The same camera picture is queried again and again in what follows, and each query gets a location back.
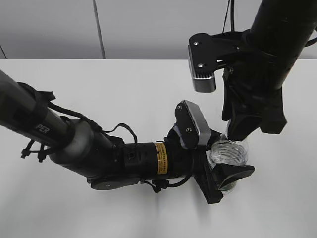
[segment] wire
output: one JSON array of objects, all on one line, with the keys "label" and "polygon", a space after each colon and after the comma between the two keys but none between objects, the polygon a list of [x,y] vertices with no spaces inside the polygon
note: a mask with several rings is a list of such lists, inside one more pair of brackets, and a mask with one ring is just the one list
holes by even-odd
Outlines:
[{"label": "wire", "polygon": [[183,178],[180,182],[177,182],[177,183],[168,183],[166,186],[167,187],[179,187],[181,185],[183,185],[184,183],[186,183],[190,177],[192,176],[193,174],[193,171],[194,171],[194,155],[193,155],[193,152],[192,152],[192,166],[191,166],[191,169],[190,169],[190,172],[188,173],[188,175]]},{"label": "wire", "polygon": [[138,138],[137,138],[137,135],[134,133],[134,131],[131,129],[131,127],[129,127],[127,124],[124,124],[124,123],[119,123],[113,130],[103,130],[103,133],[112,133],[114,132],[115,130],[117,130],[118,127],[123,127],[125,129],[127,129],[131,135],[133,136],[134,138],[134,144],[135,146],[137,146],[138,144]]},{"label": "wire", "polygon": [[224,23],[223,23],[222,32],[224,32],[224,28],[225,28],[225,26],[226,26],[226,21],[227,21],[228,11],[229,11],[229,5],[230,5],[230,0],[228,0],[228,6],[227,6],[227,11],[226,11],[226,16],[225,16],[225,18],[224,18]]},{"label": "wire", "polygon": [[159,193],[159,189],[157,187],[155,187],[153,184],[151,184],[150,182],[144,181],[143,183],[146,183],[146,184],[150,185],[153,188],[153,191],[155,193]]},{"label": "wire", "polygon": [[58,111],[60,113],[63,113],[63,114],[67,114],[67,115],[70,115],[70,116],[73,116],[73,117],[76,117],[76,118],[80,118],[82,120],[85,120],[87,122],[90,122],[89,118],[82,115],[81,113],[78,113],[78,112],[74,112],[72,110],[69,110],[69,109],[66,109],[66,108],[62,108],[52,102],[49,102],[48,103],[48,107],[55,110],[55,111]]},{"label": "wire", "polygon": [[2,53],[3,53],[3,55],[4,55],[4,57],[7,59],[7,56],[6,56],[5,52],[4,52],[4,50],[3,50],[3,48],[2,48],[2,45],[1,45],[1,44],[0,44],[0,49],[1,49],[1,51],[2,51]]},{"label": "wire", "polygon": [[230,26],[231,31],[234,32],[234,0],[231,0],[230,4]]}]

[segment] label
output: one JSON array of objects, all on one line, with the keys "label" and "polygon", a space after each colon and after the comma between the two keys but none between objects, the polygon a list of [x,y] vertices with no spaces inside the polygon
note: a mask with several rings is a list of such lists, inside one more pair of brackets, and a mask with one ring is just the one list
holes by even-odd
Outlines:
[{"label": "label", "polygon": [[158,157],[158,175],[167,174],[167,152],[164,143],[154,143]]}]

